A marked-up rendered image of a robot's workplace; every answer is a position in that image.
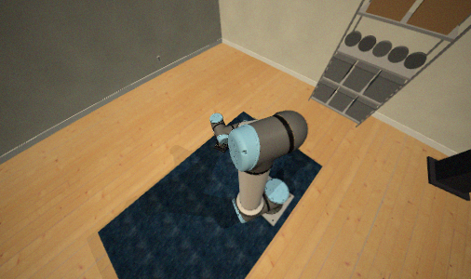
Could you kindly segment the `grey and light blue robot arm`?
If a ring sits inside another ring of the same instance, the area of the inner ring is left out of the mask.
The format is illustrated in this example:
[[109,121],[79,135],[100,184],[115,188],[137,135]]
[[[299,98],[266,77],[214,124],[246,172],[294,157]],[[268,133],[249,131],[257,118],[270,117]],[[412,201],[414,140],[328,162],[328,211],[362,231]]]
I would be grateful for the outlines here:
[[294,111],[282,111],[226,126],[222,115],[214,113],[209,121],[222,148],[228,144],[238,170],[241,201],[239,193],[232,202],[240,222],[279,212],[289,198],[289,188],[281,179],[267,179],[275,159],[294,152],[306,140],[308,125],[304,117]]

